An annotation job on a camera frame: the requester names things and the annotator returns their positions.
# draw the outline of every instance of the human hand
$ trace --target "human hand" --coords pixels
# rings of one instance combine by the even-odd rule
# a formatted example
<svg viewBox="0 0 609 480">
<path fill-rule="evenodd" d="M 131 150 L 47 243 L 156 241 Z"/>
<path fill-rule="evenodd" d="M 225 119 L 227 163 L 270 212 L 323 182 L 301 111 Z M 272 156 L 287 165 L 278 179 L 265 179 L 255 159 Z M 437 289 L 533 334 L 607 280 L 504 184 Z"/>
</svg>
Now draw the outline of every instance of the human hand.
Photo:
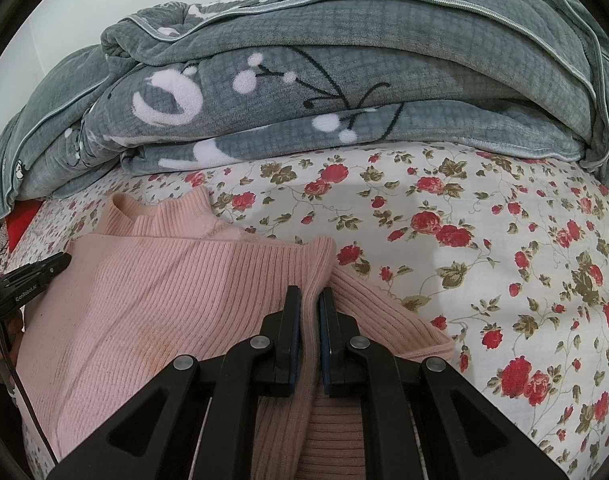
<svg viewBox="0 0 609 480">
<path fill-rule="evenodd" d="M 9 356 L 11 357 L 11 362 L 13 365 L 16 365 L 18 361 L 18 351 L 20 350 L 20 343 L 22 342 L 22 336 L 24 332 L 22 329 L 24 328 L 24 321 L 22 319 L 21 311 L 17 311 L 16 315 L 9 320 L 7 323 L 7 332 L 9 334 L 9 338 L 12 341 L 11 351 L 9 352 Z"/>
</svg>

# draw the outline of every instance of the pink sweater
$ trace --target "pink sweater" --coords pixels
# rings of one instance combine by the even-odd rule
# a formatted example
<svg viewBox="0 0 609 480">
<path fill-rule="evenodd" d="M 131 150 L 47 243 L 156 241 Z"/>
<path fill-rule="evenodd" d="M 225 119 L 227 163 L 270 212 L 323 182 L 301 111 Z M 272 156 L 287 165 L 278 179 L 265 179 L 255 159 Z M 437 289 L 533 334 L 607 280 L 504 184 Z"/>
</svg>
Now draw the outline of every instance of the pink sweater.
<svg viewBox="0 0 609 480">
<path fill-rule="evenodd" d="M 261 398 L 253 478 L 364 478 L 360 405 L 318 386 L 316 298 L 330 285 L 341 312 L 395 354 L 449 359 L 430 323 L 334 266 L 335 245 L 251 235 L 216 218 L 202 187 L 144 206 L 111 197 L 71 265 L 27 306 L 18 373 L 59 458 L 178 354 L 224 354 L 302 289 L 299 379 L 290 399 Z M 28 418 L 21 406 L 23 417 Z"/>
</svg>

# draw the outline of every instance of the gray blanket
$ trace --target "gray blanket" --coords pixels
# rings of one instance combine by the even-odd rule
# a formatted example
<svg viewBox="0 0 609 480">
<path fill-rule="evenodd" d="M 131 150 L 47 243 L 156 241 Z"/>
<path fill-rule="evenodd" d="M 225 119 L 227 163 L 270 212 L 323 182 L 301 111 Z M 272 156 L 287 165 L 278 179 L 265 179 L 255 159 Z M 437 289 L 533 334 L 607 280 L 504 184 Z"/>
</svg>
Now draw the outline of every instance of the gray blanket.
<svg viewBox="0 0 609 480">
<path fill-rule="evenodd" d="M 577 0 L 171 2 L 108 27 L 0 138 L 0 218 L 133 174 L 373 140 L 581 160 L 609 187 L 609 39 Z"/>
</svg>

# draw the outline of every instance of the triangular cutout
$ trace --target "triangular cutout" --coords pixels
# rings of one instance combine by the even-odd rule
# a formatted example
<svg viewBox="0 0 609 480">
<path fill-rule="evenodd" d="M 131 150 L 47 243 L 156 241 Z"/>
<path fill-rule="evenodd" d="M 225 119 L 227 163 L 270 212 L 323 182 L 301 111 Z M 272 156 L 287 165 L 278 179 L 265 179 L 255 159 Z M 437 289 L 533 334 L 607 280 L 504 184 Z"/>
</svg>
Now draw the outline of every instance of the triangular cutout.
<svg viewBox="0 0 609 480">
<path fill-rule="evenodd" d="M 167 393 L 161 389 L 157 390 L 120 426 L 109 433 L 108 443 L 132 456 L 143 456 L 166 402 Z"/>
<path fill-rule="evenodd" d="M 508 445 L 508 438 L 461 392 L 451 392 L 451 400 L 460 418 L 460 423 L 476 457 Z"/>
</svg>

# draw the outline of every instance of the bed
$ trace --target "bed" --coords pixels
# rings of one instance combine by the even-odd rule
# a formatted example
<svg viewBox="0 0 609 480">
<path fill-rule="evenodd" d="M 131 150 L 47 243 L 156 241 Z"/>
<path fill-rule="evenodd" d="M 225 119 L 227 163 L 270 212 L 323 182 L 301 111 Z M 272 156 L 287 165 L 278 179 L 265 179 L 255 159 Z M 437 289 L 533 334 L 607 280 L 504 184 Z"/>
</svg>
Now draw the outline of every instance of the bed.
<svg viewBox="0 0 609 480">
<path fill-rule="evenodd" d="M 0 268 L 90 232 L 113 192 L 155 203 L 196 186 L 248 232 L 334 237 L 337 264 L 448 332 L 452 364 L 569 478 L 606 459 L 609 191 L 576 164 L 382 142 L 143 177 L 115 168 L 47 201 Z M 25 448 L 45 478 L 26 432 Z"/>
</svg>

